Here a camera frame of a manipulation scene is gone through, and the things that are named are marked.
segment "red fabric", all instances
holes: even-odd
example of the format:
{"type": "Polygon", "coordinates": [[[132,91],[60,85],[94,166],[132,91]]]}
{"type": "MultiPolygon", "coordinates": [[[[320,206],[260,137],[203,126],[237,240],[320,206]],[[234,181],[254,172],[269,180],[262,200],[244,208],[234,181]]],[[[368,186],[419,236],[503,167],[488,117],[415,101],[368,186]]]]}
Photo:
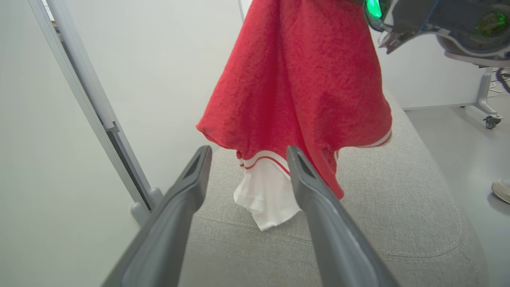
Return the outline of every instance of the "red fabric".
{"type": "Polygon", "coordinates": [[[197,129],[243,159],[298,146],[342,198],[334,152],[391,129],[368,29],[348,0],[254,0],[197,129]]]}

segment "shoe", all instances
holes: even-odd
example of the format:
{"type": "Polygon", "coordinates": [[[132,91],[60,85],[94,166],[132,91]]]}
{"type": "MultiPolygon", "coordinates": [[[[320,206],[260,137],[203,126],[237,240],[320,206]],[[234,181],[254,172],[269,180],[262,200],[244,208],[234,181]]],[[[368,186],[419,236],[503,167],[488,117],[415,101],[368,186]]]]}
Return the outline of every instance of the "shoe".
{"type": "Polygon", "coordinates": [[[492,191],[502,201],[510,204],[510,179],[500,179],[493,182],[492,191]]]}

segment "white cloth with red stripes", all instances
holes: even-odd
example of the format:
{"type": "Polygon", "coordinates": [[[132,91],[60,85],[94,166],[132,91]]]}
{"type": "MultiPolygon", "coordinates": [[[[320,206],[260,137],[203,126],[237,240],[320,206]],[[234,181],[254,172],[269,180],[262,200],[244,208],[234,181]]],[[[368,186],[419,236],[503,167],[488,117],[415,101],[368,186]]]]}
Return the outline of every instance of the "white cloth with red stripes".
{"type": "MultiPolygon", "coordinates": [[[[391,130],[372,145],[384,146],[391,130]]],[[[301,210],[294,198],[287,161],[275,152],[260,151],[251,159],[239,159],[244,178],[234,192],[234,201],[248,209],[261,231],[278,226],[301,210]]]]}

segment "gray upholstered bench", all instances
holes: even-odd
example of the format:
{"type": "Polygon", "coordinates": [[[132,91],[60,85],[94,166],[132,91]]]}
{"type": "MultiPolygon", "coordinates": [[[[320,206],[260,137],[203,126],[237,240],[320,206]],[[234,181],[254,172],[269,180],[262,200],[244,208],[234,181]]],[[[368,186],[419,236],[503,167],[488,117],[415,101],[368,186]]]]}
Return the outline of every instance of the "gray upholstered bench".
{"type": "MultiPolygon", "coordinates": [[[[488,286],[476,233],[411,122],[386,95],[393,138],[381,148],[341,151],[343,206],[402,286],[488,286]]],[[[260,232],[233,200],[242,177],[235,151],[214,153],[180,285],[321,286],[304,212],[260,232]]]]}

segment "cloth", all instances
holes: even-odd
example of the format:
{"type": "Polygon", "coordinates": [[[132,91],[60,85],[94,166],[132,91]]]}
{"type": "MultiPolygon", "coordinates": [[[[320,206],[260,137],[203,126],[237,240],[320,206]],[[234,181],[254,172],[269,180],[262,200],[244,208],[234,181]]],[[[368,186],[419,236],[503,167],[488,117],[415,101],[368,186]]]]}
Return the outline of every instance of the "cloth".
{"type": "Polygon", "coordinates": [[[252,2],[197,129],[237,150],[246,172],[234,198],[261,230],[299,211],[287,146],[303,150],[341,199],[337,151],[390,139],[368,29],[362,8],[348,0],[252,2]]]}

